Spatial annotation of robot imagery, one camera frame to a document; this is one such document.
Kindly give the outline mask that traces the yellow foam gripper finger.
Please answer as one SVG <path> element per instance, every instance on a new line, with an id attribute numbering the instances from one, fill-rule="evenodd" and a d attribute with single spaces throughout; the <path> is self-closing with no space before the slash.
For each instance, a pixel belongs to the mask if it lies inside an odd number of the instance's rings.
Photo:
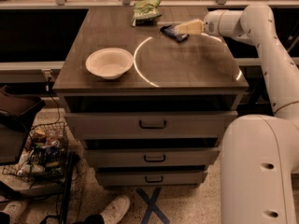
<path id="1" fill-rule="evenodd" d="M 204 31 L 204 23 L 199 19 L 186 21 L 176 25 L 175 31 L 179 34 L 200 35 Z"/>

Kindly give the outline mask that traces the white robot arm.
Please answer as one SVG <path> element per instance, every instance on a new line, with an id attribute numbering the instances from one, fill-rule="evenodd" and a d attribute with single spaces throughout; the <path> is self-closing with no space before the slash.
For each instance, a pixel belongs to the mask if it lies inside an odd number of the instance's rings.
<path id="1" fill-rule="evenodd" d="M 292 174 L 299 167 L 299 69 L 281 44 L 273 9 L 218 9 L 176 26 L 257 50 L 268 103 L 245 104 L 221 145 L 221 224 L 297 224 Z"/>

